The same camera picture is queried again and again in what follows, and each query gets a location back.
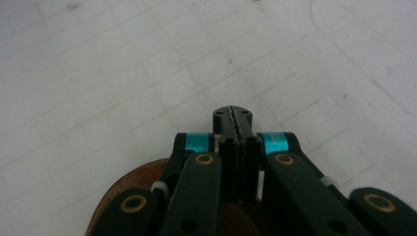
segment stain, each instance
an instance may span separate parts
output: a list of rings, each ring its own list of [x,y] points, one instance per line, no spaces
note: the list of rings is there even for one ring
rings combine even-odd
[[[67,10],[72,12],[80,7],[80,3],[68,3]]]

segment white tabletop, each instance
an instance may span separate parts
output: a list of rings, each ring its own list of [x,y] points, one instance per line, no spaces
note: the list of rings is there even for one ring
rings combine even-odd
[[[417,208],[413,0],[3,0],[0,235],[84,235],[105,191],[238,105],[340,191]]]

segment brown wooden disc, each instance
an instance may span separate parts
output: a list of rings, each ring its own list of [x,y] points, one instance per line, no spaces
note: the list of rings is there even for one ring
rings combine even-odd
[[[100,215],[120,193],[132,189],[150,189],[159,179],[168,159],[160,159],[140,166],[119,179],[101,199],[92,215],[86,236],[90,236]],[[261,202],[252,204],[223,204],[220,219],[221,236],[264,236],[268,235],[261,216]]]

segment brass ring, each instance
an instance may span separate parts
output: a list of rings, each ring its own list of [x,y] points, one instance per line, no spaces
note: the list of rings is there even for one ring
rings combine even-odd
[[[293,164],[294,158],[287,154],[278,154],[275,156],[275,160],[281,164]]]
[[[207,165],[207,164],[212,164],[212,162],[214,161],[214,158],[212,158],[212,156],[208,154],[201,154],[196,157],[196,161],[199,164]]]
[[[374,199],[383,200],[385,202],[386,206],[380,206],[380,205],[374,203],[372,201]],[[391,200],[383,197],[383,196],[380,196],[380,195],[377,195],[377,194],[367,194],[367,195],[364,196],[364,200],[369,206],[371,206],[371,207],[373,207],[377,210],[380,210],[382,212],[389,213],[389,212],[395,211],[395,205],[393,204],[393,202]]]
[[[129,206],[129,202],[135,200],[139,201],[137,204],[134,203],[133,206]],[[147,204],[147,199],[142,195],[132,195],[123,200],[120,205],[120,209],[125,213],[134,213],[141,210]]]

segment blue tape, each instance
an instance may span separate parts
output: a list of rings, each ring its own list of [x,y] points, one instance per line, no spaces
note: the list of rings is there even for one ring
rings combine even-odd
[[[195,152],[209,151],[209,133],[187,133],[185,149]]]
[[[262,133],[264,137],[265,153],[269,155],[274,151],[289,150],[288,141],[282,132]]]

